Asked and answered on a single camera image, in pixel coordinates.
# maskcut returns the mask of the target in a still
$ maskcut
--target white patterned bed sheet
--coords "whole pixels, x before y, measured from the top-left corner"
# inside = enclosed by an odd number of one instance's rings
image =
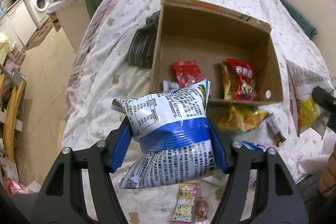
[[[161,0],[118,0],[114,9],[106,9],[92,40],[91,50],[82,64],[82,75],[77,85],[72,111],[62,139],[63,147],[73,150],[90,147],[105,139],[109,132],[120,126],[124,115],[110,109],[115,98],[136,98],[148,94],[150,70],[131,67],[126,62],[130,42],[136,30],[145,25],[146,18],[160,9]],[[284,58],[312,68],[328,79],[330,75],[315,44],[290,17],[279,0],[202,0],[237,10],[268,22],[278,57],[284,101],[264,109],[273,112],[286,141],[278,148],[294,180],[305,175],[298,169],[302,157],[321,153],[323,141],[313,130],[308,129],[296,137],[293,119],[289,111],[288,75]],[[270,144],[272,139],[265,124],[241,136],[244,140]],[[122,167],[111,175],[114,185],[131,164],[142,155],[139,145],[132,141]],[[213,214],[222,196],[227,176],[217,172],[214,176],[196,180],[201,184],[202,195]],[[89,215],[96,219],[87,173],[83,173],[83,185]],[[135,224],[169,223],[176,205],[178,185],[151,189],[128,190],[115,187],[121,207],[127,219]],[[253,203],[253,186],[248,190],[247,208]]]

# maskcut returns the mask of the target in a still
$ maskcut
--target washing machine door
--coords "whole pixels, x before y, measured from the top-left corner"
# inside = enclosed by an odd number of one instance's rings
[[[49,0],[35,0],[35,9],[38,12],[44,12],[49,6]]]

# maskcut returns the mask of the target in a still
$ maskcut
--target striped fabric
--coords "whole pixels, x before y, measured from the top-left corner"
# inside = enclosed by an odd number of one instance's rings
[[[159,11],[146,19],[146,25],[137,30],[128,51],[128,64],[141,68],[152,68]]]

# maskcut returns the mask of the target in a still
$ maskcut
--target rug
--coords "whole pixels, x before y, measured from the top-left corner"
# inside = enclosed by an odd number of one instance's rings
[[[49,18],[40,29],[36,30],[33,33],[33,35],[31,36],[31,38],[27,43],[26,50],[29,50],[41,44],[52,28],[53,28],[53,22]]]

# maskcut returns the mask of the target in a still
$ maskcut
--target screw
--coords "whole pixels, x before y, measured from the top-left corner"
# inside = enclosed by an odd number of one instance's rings
[[[241,148],[242,144],[240,142],[233,142],[232,143],[234,148]]]
[[[97,142],[97,146],[98,147],[104,147],[106,145],[106,142],[105,141],[98,141]]]
[[[70,151],[71,151],[70,147],[65,147],[65,148],[62,149],[63,154],[68,154]]]
[[[277,151],[274,148],[270,148],[268,150],[268,153],[270,153],[271,155],[275,155],[277,153]]]

